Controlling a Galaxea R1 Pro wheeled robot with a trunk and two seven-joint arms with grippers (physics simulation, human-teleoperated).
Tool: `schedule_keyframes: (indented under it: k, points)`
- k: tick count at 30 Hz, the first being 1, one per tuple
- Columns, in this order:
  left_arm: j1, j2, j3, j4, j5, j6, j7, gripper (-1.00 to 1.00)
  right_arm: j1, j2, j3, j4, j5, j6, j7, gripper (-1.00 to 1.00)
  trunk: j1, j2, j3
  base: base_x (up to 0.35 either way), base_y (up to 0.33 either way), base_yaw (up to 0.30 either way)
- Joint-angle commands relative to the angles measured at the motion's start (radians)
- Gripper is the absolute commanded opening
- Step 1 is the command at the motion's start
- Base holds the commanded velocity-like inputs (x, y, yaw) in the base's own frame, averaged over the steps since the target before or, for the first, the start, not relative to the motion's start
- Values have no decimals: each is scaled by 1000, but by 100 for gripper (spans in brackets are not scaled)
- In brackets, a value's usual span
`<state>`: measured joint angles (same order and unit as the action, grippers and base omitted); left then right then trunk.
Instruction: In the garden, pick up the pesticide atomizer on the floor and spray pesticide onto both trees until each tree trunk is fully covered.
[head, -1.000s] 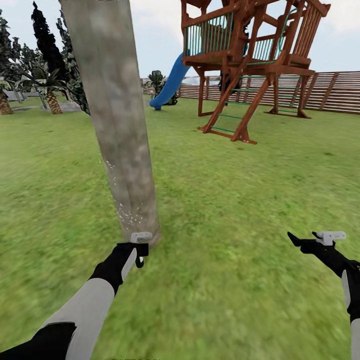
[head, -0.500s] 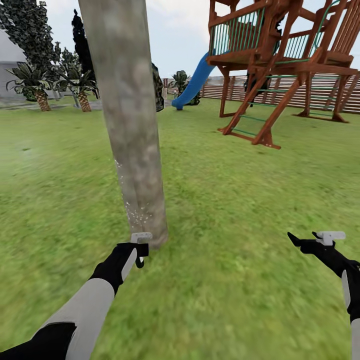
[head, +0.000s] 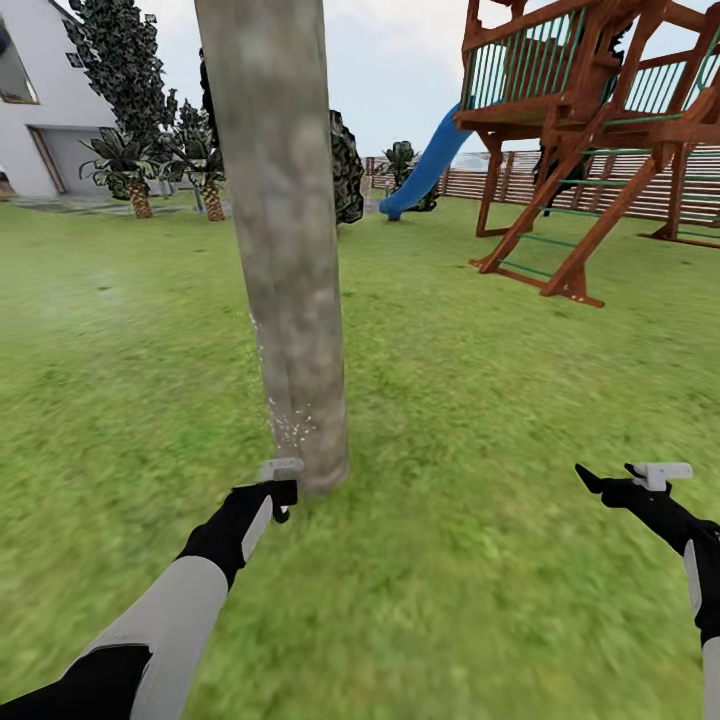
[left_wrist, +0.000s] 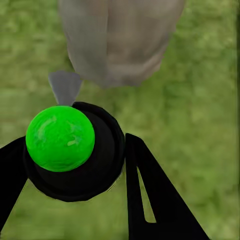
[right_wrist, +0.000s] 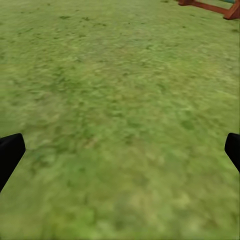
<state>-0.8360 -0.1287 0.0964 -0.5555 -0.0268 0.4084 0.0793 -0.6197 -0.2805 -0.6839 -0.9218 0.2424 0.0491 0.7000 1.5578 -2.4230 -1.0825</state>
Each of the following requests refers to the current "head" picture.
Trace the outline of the pesticide atomizer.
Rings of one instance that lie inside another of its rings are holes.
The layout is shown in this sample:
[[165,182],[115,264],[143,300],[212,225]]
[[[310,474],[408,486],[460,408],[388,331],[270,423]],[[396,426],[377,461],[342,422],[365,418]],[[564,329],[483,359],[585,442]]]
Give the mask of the pesticide atomizer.
[[291,515],[289,514],[288,509],[284,510],[284,508],[282,507],[273,511],[273,517],[275,518],[276,523],[283,523],[285,521],[289,521],[290,516]]

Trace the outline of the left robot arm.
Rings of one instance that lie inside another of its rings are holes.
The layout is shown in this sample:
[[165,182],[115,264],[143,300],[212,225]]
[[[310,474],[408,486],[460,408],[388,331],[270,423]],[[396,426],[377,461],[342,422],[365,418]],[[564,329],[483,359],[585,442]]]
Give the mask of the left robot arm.
[[179,720],[217,616],[273,511],[296,505],[297,457],[264,460],[259,483],[234,486],[185,549],[66,674],[0,704],[0,720]]

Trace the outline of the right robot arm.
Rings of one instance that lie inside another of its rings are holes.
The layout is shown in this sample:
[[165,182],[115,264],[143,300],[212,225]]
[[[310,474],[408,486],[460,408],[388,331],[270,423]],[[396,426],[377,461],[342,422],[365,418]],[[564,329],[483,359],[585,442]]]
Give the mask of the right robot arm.
[[632,479],[601,479],[582,465],[579,477],[607,507],[627,507],[683,557],[688,599],[701,629],[703,720],[720,720],[720,524],[697,519],[669,497],[669,479],[690,479],[687,462],[625,463]]

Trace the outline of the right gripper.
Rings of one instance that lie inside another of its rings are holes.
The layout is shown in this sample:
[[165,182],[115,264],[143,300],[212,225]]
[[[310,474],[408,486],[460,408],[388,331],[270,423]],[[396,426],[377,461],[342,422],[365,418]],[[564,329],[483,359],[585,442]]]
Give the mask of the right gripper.
[[[634,465],[625,463],[625,469],[634,476]],[[579,477],[589,488],[591,493],[601,493],[601,501],[607,507],[623,508],[627,507],[636,514],[645,525],[648,525],[655,533],[655,519],[664,511],[670,508],[679,507],[679,503],[669,497],[671,493],[671,483],[666,482],[667,489],[665,491],[647,491],[642,485],[637,485],[632,479],[601,479],[591,473],[582,465],[577,467]]]

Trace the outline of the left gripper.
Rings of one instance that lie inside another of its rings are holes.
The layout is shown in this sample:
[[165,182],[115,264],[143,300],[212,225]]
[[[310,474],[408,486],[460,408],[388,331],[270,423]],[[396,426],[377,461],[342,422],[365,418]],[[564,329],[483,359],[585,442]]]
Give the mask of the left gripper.
[[298,483],[296,480],[279,481],[277,479],[276,481],[271,481],[268,484],[273,487],[274,510],[278,509],[279,507],[296,505],[297,501],[300,499],[297,493]]

